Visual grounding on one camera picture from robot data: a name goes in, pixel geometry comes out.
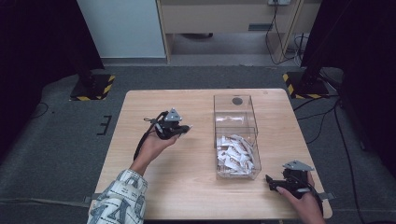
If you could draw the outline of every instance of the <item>transparent container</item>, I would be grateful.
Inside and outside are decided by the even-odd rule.
[[[262,170],[250,95],[214,96],[217,178],[255,179]]]

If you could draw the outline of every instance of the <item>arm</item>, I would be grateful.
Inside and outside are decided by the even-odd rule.
[[[130,168],[122,171],[98,197],[87,223],[143,223],[148,187],[143,174],[149,164],[176,140],[177,136],[162,140],[156,133],[150,133]]]
[[[308,172],[308,183],[312,186],[315,186],[314,180],[310,172]],[[286,189],[276,187],[276,190],[291,203],[303,223],[326,223],[318,207],[318,202],[311,192],[305,193],[303,197],[299,200]]]

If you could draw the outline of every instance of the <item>black and white patterned shirt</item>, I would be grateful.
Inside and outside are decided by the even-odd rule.
[[[148,182],[137,172],[122,171],[97,198],[87,223],[143,223],[147,187]]]

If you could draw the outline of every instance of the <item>hand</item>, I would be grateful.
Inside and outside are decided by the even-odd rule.
[[[314,180],[310,172],[308,172],[308,183],[315,186]],[[283,195],[291,203],[293,208],[296,210],[301,221],[305,224],[323,224],[323,215],[320,212],[318,202],[311,192],[307,192],[299,200],[295,198],[288,190],[281,187],[276,187],[276,190]]]
[[[154,161],[164,149],[172,146],[177,139],[178,135],[175,135],[168,140],[162,140],[158,137],[153,128],[140,148],[139,155],[132,163],[130,169],[143,176],[149,164]]]

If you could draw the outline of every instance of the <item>white wall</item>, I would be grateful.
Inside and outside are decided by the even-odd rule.
[[[155,0],[78,0],[102,58],[165,58]]]

